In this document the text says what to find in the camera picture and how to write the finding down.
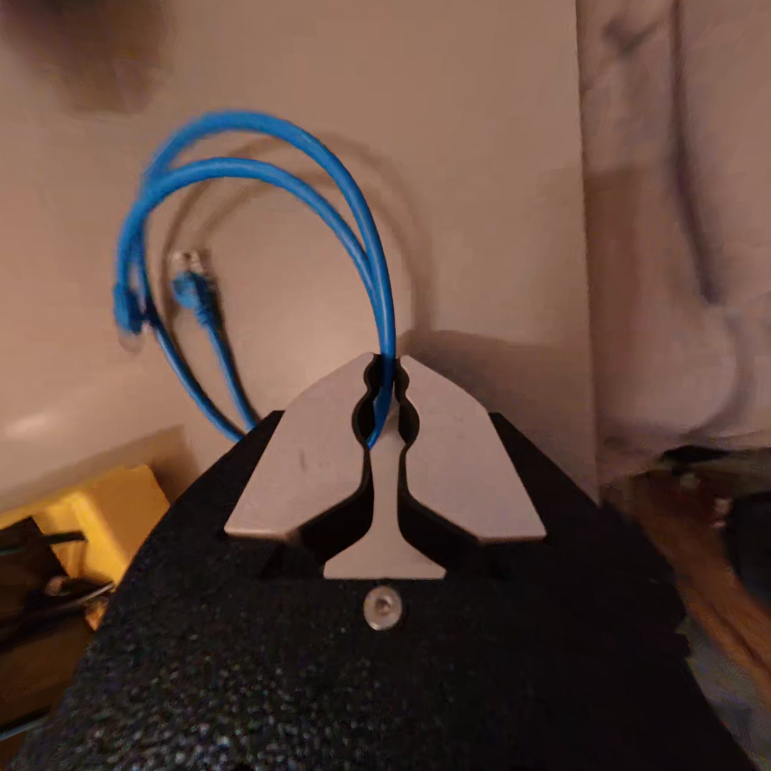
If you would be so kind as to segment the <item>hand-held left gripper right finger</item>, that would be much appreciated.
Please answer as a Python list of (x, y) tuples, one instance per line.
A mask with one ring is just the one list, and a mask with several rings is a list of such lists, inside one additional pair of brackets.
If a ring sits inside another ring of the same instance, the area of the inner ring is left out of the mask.
[(413, 547), (491, 547), (547, 534), (493, 419), (462, 387), (411, 356), (395, 380), (397, 514)]

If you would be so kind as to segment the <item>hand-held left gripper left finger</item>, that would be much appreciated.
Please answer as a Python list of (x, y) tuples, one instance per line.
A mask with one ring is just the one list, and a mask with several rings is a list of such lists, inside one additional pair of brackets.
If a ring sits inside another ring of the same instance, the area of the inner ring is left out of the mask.
[(365, 353), (309, 386), (275, 431), (224, 532), (303, 548), (348, 548), (371, 527), (367, 438), (380, 357)]

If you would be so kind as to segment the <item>yellow plastic bin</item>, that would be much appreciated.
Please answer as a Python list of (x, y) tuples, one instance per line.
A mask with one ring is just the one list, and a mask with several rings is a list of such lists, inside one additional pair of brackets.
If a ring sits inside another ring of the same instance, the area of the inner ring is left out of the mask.
[(148, 466), (2, 512), (2, 645), (82, 616), (95, 630), (169, 507)]

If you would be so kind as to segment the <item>grey desk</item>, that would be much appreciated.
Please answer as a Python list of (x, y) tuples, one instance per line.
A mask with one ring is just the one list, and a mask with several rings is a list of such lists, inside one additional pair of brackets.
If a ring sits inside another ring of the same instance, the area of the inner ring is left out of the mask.
[(112, 320), (155, 149), (293, 121), (377, 220), (400, 346), (597, 486), (573, 2), (2, 2), (2, 507), (229, 443)]

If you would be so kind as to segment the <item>person's grey sweater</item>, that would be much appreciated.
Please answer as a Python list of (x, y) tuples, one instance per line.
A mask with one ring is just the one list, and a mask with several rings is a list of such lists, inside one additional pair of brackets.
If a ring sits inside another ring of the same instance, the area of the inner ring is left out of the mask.
[(769, 446), (770, 2), (577, 2), (601, 483)]

